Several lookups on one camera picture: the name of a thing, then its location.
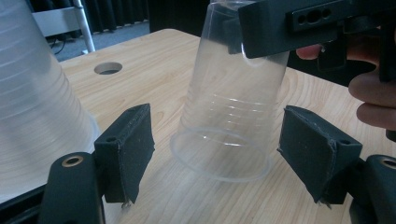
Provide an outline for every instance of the wooden table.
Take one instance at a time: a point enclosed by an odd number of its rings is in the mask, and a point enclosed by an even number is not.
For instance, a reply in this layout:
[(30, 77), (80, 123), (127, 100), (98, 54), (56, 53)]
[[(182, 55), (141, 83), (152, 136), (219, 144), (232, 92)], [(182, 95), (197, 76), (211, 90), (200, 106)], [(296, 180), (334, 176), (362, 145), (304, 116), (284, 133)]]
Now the wooden table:
[[(287, 70), (276, 112), (274, 167), (264, 179), (242, 184), (208, 179), (172, 156), (169, 140), (177, 129), (198, 44), (196, 36), (162, 30), (62, 63), (75, 93), (102, 130), (125, 109), (151, 104), (156, 151), (136, 204), (123, 211), (120, 223), (350, 223), (350, 197), (332, 210), (315, 204), (276, 152), (283, 108), (297, 105), (362, 142), (362, 158), (375, 153), (396, 156), (384, 130), (357, 120), (361, 102), (345, 87)], [(113, 75), (94, 73), (96, 65), (107, 62), (121, 63), (122, 69)]]

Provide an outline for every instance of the round hole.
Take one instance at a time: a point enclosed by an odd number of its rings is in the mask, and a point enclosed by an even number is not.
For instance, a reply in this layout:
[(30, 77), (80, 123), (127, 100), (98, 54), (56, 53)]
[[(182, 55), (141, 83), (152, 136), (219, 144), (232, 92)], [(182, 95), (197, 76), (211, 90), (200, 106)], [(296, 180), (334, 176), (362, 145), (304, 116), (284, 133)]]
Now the round hole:
[(332, 15), (332, 12), (331, 12), (328, 8), (326, 8), (326, 9), (324, 9), (324, 10), (322, 11), (322, 17), (323, 17), (324, 19), (329, 18), (330, 15)]
[(340, 143), (344, 144), (344, 145), (349, 145), (350, 144), (350, 142), (348, 140), (340, 140)]
[(316, 23), (320, 20), (320, 18), (321, 18), (321, 12), (319, 10), (310, 11), (306, 16), (306, 20), (309, 23)]
[(116, 137), (108, 137), (108, 138), (106, 139), (107, 142), (115, 142), (116, 140), (117, 140)]
[(62, 166), (63, 167), (72, 167), (72, 166), (80, 164), (83, 160), (84, 160), (84, 158), (82, 158), (81, 156), (72, 156), (72, 157), (69, 157), (69, 158), (65, 159), (64, 161), (62, 161)]
[(391, 161), (391, 160), (388, 160), (388, 159), (383, 159), (381, 162), (382, 162), (382, 164), (388, 166), (388, 167), (391, 168), (391, 169), (396, 169), (396, 161)]
[(99, 75), (112, 75), (118, 73), (122, 69), (120, 63), (101, 63), (96, 65), (94, 72)]
[(305, 23), (305, 16), (300, 16), (300, 17), (297, 19), (297, 22), (298, 22), (300, 25), (304, 24), (304, 23)]

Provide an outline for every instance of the table surface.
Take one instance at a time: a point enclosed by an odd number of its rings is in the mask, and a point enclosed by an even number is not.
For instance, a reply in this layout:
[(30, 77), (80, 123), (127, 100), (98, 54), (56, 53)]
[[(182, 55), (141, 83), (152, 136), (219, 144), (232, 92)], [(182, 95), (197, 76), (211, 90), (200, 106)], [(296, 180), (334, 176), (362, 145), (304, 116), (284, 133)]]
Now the table surface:
[[(155, 152), (140, 184), (137, 201), (122, 211), (120, 223), (350, 223), (348, 196), (332, 210), (313, 202), (297, 175), (276, 151), (286, 105), (307, 108), (363, 143), (361, 157), (395, 157), (385, 131), (361, 123), (361, 102), (347, 88), (287, 69), (278, 96), (271, 157), (264, 179), (227, 183), (200, 176), (178, 162), (169, 140), (176, 132), (192, 75), (199, 38), (162, 30), (65, 62), (72, 88), (105, 130), (124, 110), (151, 104)], [(96, 65), (115, 62), (122, 69), (98, 75)]]

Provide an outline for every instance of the stacked plastic cup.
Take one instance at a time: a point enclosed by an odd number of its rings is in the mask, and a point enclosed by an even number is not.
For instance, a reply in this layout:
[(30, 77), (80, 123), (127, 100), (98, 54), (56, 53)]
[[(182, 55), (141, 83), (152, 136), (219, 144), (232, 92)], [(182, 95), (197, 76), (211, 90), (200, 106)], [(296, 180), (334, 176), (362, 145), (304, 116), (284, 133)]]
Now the stacked plastic cup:
[(276, 96), (289, 53), (249, 59), (238, 8), (251, 1), (212, 1), (173, 154), (199, 174), (242, 182), (271, 168)]
[(0, 1), (0, 203), (44, 185), (62, 155), (92, 152), (98, 135), (25, 1)]

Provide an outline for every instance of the finger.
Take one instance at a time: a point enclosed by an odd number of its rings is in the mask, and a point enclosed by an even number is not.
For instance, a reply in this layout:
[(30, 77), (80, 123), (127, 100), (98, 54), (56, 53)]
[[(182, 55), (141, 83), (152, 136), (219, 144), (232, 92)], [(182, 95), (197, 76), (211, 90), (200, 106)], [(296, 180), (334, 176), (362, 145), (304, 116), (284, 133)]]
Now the finger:
[(363, 102), (396, 108), (396, 82), (380, 82), (376, 71), (354, 77), (348, 89), (353, 97)]
[(297, 49), (296, 53), (297, 56), (299, 56), (301, 59), (314, 60), (318, 57), (320, 50), (321, 50), (320, 45), (312, 45), (301, 49)]
[(380, 40), (378, 36), (354, 35), (348, 39), (347, 58), (379, 65)]
[(394, 108), (362, 104), (358, 108), (356, 115), (364, 123), (396, 131), (396, 109)]

